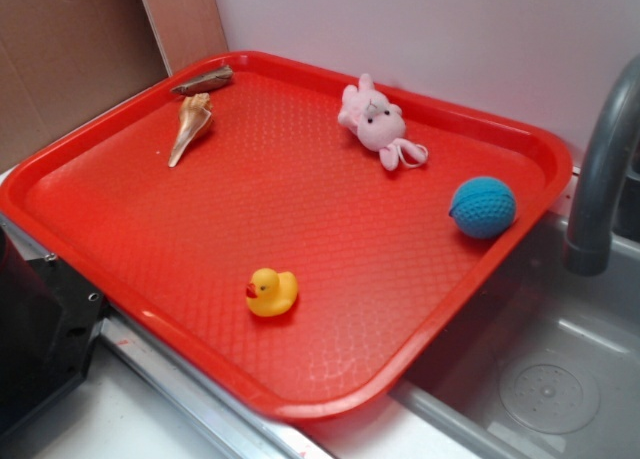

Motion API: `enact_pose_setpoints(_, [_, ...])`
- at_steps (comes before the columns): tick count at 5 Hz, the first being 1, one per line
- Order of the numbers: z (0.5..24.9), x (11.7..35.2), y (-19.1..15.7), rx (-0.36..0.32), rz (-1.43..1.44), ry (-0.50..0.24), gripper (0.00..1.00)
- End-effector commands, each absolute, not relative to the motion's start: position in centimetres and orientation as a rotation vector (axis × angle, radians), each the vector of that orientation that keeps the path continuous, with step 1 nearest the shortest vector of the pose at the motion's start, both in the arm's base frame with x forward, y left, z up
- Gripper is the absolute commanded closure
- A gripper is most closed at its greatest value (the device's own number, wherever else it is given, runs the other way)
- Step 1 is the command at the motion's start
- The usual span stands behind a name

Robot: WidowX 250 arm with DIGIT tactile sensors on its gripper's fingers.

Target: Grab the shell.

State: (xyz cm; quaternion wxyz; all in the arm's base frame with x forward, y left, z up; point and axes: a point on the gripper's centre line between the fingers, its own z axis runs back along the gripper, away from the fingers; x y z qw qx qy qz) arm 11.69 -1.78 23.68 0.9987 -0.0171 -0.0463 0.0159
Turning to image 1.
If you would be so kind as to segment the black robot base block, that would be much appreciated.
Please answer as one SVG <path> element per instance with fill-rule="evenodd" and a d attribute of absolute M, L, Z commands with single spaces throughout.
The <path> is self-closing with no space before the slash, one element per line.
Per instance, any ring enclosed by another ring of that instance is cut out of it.
<path fill-rule="evenodd" d="M 87 377 L 104 294 L 62 259 L 27 260 L 1 233 L 1 438 Z"/>

